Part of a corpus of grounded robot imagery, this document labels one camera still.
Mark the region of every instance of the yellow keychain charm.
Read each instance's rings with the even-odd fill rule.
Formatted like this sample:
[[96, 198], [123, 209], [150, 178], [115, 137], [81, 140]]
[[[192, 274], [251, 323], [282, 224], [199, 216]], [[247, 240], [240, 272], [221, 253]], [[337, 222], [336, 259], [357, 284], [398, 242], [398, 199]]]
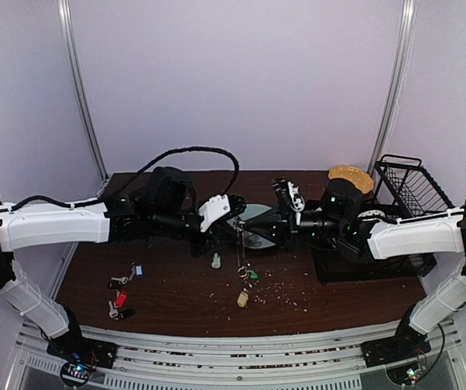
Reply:
[[240, 292], [240, 295], [238, 295], [238, 299], [236, 300], [236, 303], [240, 307], [246, 307], [247, 306], [247, 301], [249, 301], [249, 294], [247, 291], [242, 291]]

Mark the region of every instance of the black dish rack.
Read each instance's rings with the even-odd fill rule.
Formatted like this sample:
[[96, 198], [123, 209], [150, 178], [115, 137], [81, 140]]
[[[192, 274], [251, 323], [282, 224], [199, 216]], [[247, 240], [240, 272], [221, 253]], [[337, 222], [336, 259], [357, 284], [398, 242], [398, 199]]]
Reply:
[[[412, 218], [454, 207], [418, 158], [385, 154], [375, 163], [373, 173], [377, 186], [364, 201], [363, 210], [379, 208], [396, 218]], [[425, 276], [437, 265], [432, 253], [354, 264], [339, 258], [331, 249], [313, 247], [312, 257], [322, 284]]]

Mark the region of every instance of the dark wood tabletop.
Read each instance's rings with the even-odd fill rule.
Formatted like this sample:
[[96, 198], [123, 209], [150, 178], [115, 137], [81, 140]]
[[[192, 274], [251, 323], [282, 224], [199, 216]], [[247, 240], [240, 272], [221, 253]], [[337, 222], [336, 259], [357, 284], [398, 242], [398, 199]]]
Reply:
[[[115, 174], [111, 192], [130, 174]], [[191, 172], [198, 199], [220, 193], [231, 172]], [[271, 179], [295, 182], [307, 199], [319, 199], [327, 182], [325, 171], [242, 171], [229, 193], [247, 203], [276, 205]], [[143, 185], [144, 175], [128, 189]], [[222, 267], [211, 268], [212, 255], [192, 258], [189, 244], [157, 238], [123, 244], [81, 243], [68, 268], [57, 301], [74, 310], [81, 324], [126, 332], [169, 336], [272, 336], [326, 332], [400, 319], [424, 290], [416, 277], [342, 282], [321, 285], [310, 248], [302, 243], [293, 253], [273, 249], [247, 250], [259, 283], [246, 308], [237, 306], [242, 283], [237, 277], [234, 247], [220, 247]], [[108, 301], [115, 291], [111, 277], [129, 275], [133, 262], [144, 266], [145, 277], [124, 288], [132, 318], [115, 321]]]

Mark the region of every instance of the red key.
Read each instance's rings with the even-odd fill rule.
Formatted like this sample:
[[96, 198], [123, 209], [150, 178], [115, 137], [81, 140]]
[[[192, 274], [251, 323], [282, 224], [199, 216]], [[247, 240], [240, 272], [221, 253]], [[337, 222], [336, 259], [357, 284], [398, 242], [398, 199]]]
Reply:
[[117, 299], [115, 300], [115, 307], [122, 307], [124, 303], [128, 300], [128, 294], [126, 292], [122, 292], [119, 294]]

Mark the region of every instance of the metal pole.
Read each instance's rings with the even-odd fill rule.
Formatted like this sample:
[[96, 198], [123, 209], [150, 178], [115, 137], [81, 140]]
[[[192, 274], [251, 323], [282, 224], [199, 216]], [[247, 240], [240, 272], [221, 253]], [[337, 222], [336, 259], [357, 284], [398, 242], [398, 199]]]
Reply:
[[416, 0], [404, 0], [403, 17], [401, 19], [401, 27], [398, 33], [397, 50], [395, 51], [394, 69], [388, 89], [388, 97], [386, 98], [385, 110], [381, 118], [381, 126], [377, 134], [376, 143], [373, 147], [372, 158], [368, 165], [368, 173], [372, 173], [373, 166], [382, 155], [388, 134], [390, 132], [392, 119], [395, 114], [398, 93], [403, 83], [404, 68], [407, 64], [407, 55], [410, 49], [412, 40], [413, 20], [415, 17]]
[[97, 165], [98, 173], [102, 181], [108, 179], [108, 172], [102, 160], [101, 149], [99, 147], [97, 137], [94, 131], [94, 123], [89, 113], [88, 101], [86, 99], [85, 86], [81, 77], [81, 67], [77, 57], [76, 41], [73, 33], [72, 16], [70, 14], [70, 0], [58, 0], [59, 20], [61, 21], [61, 29], [63, 30], [64, 41], [67, 46], [68, 57], [70, 59], [70, 68], [74, 86], [76, 89], [76, 100], [81, 113], [81, 119], [85, 127], [86, 136], [92, 155], [94, 156]]

